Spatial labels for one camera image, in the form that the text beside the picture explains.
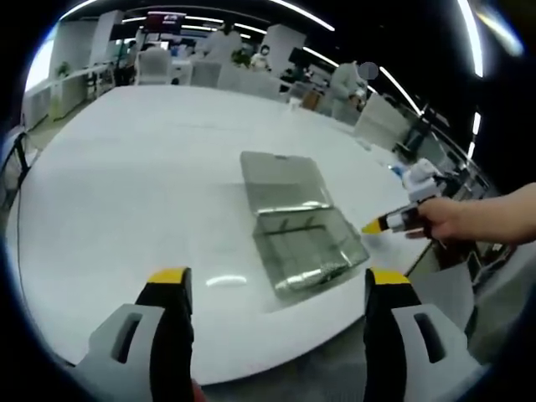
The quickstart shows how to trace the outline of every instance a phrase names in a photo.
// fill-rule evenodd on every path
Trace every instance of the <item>chair backrest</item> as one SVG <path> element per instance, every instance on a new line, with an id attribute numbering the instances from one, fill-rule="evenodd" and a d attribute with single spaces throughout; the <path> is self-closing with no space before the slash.
<path id="1" fill-rule="evenodd" d="M 138 55 L 137 84 L 170 84 L 172 59 L 164 49 L 151 48 Z"/>
<path id="2" fill-rule="evenodd" d="M 217 88 L 222 64 L 215 61 L 196 60 L 192 63 L 191 86 Z"/>
<path id="3" fill-rule="evenodd" d="M 372 94 L 363 109 L 354 133 L 382 148 L 392 150 L 408 130 L 410 122 L 378 94 Z"/>
<path id="4" fill-rule="evenodd" d="M 279 81 L 267 72 L 244 70 L 242 73 L 240 92 L 244 94 L 277 100 L 279 99 L 279 87 Z"/>
<path id="5" fill-rule="evenodd" d="M 264 71 L 245 70 L 232 64 L 223 65 L 217 87 L 220 90 L 232 90 L 261 98 L 279 99 L 278 80 Z"/>

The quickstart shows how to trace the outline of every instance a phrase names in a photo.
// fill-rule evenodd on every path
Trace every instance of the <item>finger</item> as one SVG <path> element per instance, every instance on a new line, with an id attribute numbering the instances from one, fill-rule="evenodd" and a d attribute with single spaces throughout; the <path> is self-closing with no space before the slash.
<path id="1" fill-rule="evenodd" d="M 434 202 L 433 202 L 434 200 L 435 200 L 435 198 L 428 199 L 424 203 L 419 205 L 419 215 L 420 216 L 428 217 L 428 215 L 431 213 L 431 211 L 434 208 Z"/>
<path id="2" fill-rule="evenodd" d="M 434 239 L 438 240 L 447 240 L 455 237 L 454 228 L 448 222 L 434 226 L 431 235 Z"/>
<path id="3" fill-rule="evenodd" d="M 405 234 L 407 239 L 424 239 L 426 237 L 424 230 L 415 230 L 413 232 L 408 232 Z"/>
<path id="4" fill-rule="evenodd" d="M 415 220 L 414 222 L 410 222 L 405 226 L 406 232 L 412 232 L 414 230 L 423 229 L 423 222 L 420 220 Z"/>
<path id="5" fill-rule="evenodd" d="M 204 396 L 203 391 L 201 390 L 201 387 L 194 379 L 192 379 L 192 388 L 193 388 L 193 401 L 194 402 L 206 402 L 207 401 L 207 399 Z"/>

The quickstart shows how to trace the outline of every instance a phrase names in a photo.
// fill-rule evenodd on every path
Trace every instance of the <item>ceiling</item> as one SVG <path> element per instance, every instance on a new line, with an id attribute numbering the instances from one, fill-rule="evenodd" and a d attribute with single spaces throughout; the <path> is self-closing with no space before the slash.
<path id="1" fill-rule="evenodd" d="M 525 1 L 529 4 L 532 0 L 502 0 L 500 3 L 506 4 L 506 9 L 508 6 L 516 9 L 512 2 Z M 385 67 L 416 99 L 418 106 L 430 102 L 449 118 L 452 126 L 458 121 L 460 127 L 465 128 L 470 123 L 462 121 L 474 114 L 478 104 L 475 85 L 478 87 L 483 81 L 492 80 L 504 62 L 505 56 L 497 50 L 492 35 L 479 25 L 487 56 L 484 59 L 487 76 L 481 80 L 474 75 L 469 38 L 457 0 L 374 0 L 352 5 L 345 0 L 291 2 L 331 24 L 335 31 L 330 32 L 268 0 L 97 0 L 68 19 L 98 17 L 114 9 L 126 11 L 126 18 L 129 18 L 142 16 L 151 8 L 218 19 L 234 15 L 236 22 L 261 29 L 283 23 L 306 34 L 308 47 L 338 63 L 356 59 L 360 63 L 372 61 Z M 247 34 L 251 34 L 252 39 L 259 35 L 251 31 Z M 383 75 L 371 85 L 400 97 Z"/>

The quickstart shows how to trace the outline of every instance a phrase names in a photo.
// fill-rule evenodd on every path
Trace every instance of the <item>monitor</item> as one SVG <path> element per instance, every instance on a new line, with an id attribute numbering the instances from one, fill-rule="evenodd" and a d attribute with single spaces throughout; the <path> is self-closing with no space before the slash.
<path id="1" fill-rule="evenodd" d="M 186 14 L 166 11 L 150 11 L 143 26 L 147 32 L 157 34 L 180 34 Z"/>
<path id="2" fill-rule="evenodd" d="M 135 23 L 117 23 L 111 29 L 110 40 L 135 38 L 139 28 Z"/>

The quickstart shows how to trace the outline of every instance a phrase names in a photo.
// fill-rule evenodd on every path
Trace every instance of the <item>desk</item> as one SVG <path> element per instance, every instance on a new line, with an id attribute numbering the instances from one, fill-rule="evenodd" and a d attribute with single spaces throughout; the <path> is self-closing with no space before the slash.
<path id="1" fill-rule="evenodd" d="M 78 70 L 60 80 L 51 83 L 51 108 L 50 116 L 54 120 L 65 117 L 77 105 L 87 98 L 86 76 L 97 74 L 96 80 L 96 97 L 99 97 L 102 90 L 102 83 L 98 75 L 109 69 L 108 65 L 96 65 L 88 69 Z"/>
<path id="2" fill-rule="evenodd" d="M 20 241 L 28 307 L 44 338 L 78 363 L 91 332 L 134 302 L 152 273 L 181 265 L 193 269 L 192 374 L 201 384 L 259 373 L 341 332 L 364 314 L 363 268 L 405 273 L 428 242 L 364 237 L 371 258 L 354 277 L 281 304 L 251 236 L 240 153 L 311 157 L 335 204 L 360 228 L 407 204 L 407 195 L 351 131 L 310 111 L 220 90 L 137 86 L 103 95 L 26 177 L 20 239 L 17 208 L 9 217 L 8 248 L 16 255 Z"/>
<path id="3" fill-rule="evenodd" d="M 27 130 L 36 127 L 49 114 L 50 86 L 50 82 L 45 81 L 24 93 L 22 114 Z"/>

